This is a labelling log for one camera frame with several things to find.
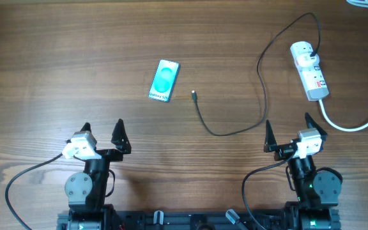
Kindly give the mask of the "smartphone with teal screen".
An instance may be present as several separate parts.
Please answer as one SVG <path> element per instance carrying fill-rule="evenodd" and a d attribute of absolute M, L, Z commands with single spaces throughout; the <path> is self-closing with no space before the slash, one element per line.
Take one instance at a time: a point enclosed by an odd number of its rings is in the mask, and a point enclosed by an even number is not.
<path fill-rule="evenodd" d="M 148 98 L 161 102 L 169 102 L 179 70 L 179 63 L 161 59 L 149 89 Z"/>

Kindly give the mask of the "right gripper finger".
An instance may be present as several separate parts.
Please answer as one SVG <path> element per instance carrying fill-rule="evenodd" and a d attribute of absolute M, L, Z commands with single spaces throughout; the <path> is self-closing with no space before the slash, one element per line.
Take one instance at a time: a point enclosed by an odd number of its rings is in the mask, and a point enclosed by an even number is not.
<path fill-rule="evenodd" d="M 269 120 L 266 120 L 266 133 L 263 150 L 265 153 L 274 152 L 278 150 L 278 145 Z"/>
<path fill-rule="evenodd" d="M 305 121 L 308 128 L 315 128 L 319 132 L 321 139 L 323 141 L 326 140 L 328 134 L 313 120 L 308 112 L 305 113 Z"/>

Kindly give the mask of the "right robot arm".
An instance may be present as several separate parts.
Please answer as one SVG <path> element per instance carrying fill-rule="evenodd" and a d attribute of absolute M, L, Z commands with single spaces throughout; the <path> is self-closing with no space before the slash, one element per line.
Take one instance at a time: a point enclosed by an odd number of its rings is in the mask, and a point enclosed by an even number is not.
<path fill-rule="evenodd" d="M 277 144 L 272 126 L 266 121 L 264 152 L 274 153 L 275 161 L 287 163 L 289 187 L 296 192 L 297 202 L 288 201 L 279 211 L 279 217 L 269 217 L 270 229 L 341 229 L 339 203 L 343 178 L 329 167 L 317 168 L 313 156 L 323 150 L 328 137 L 309 115 L 305 113 L 307 128 L 297 133 L 288 144 Z"/>

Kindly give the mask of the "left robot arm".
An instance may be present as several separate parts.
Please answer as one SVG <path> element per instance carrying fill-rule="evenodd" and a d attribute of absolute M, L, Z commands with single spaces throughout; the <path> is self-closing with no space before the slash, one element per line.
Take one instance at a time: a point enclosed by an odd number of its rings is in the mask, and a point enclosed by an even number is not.
<path fill-rule="evenodd" d="M 76 158 L 84 162 L 82 172 L 71 175 L 65 183 L 65 194 L 70 208 L 67 215 L 58 217 L 57 228 L 63 230 L 105 230 L 124 229 L 125 223 L 116 213 L 113 205 L 105 204 L 107 181 L 114 172 L 110 163 L 121 162 L 130 154 L 132 147 L 125 125 L 119 119 L 112 132 L 111 149 L 97 149 L 91 125 L 85 123 L 80 131 L 67 140 L 62 151 L 65 158 Z"/>

